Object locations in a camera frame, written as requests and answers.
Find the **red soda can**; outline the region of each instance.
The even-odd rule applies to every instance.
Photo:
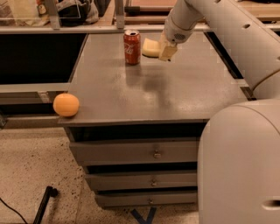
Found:
[[[127,30],[123,35],[125,62],[136,65],[141,57],[141,38],[137,30]]]

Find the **floor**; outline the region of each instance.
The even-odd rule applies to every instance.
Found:
[[[57,126],[58,117],[13,116],[0,129],[0,198],[33,223],[47,186],[58,189],[50,198],[42,223],[197,224],[197,205],[154,206],[152,222],[146,221],[151,208],[96,205],[83,170],[68,149],[68,138]],[[136,210],[145,222],[132,215]],[[0,203],[0,223],[23,223]]]

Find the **drawer handle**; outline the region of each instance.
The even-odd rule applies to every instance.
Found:
[[[158,150],[155,150],[154,158],[161,158],[161,154],[158,152]]]
[[[151,186],[157,186],[157,185],[158,185],[158,183],[156,182],[156,180],[151,181]]]
[[[150,205],[153,205],[154,204],[154,201],[152,199],[149,199],[149,204]]]

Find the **black cable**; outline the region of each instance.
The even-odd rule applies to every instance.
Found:
[[[24,223],[25,224],[28,224],[27,221],[25,220],[25,218],[18,212],[16,211],[15,209],[13,209],[12,207],[8,206],[1,198],[0,198],[1,202],[6,206],[8,207],[10,210],[14,211],[16,214],[18,214],[20,216],[20,218],[23,219]]]

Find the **can lid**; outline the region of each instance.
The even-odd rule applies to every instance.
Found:
[[[136,36],[137,34],[139,34],[139,31],[138,30],[126,30],[124,32],[125,35],[128,35],[128,36]]]

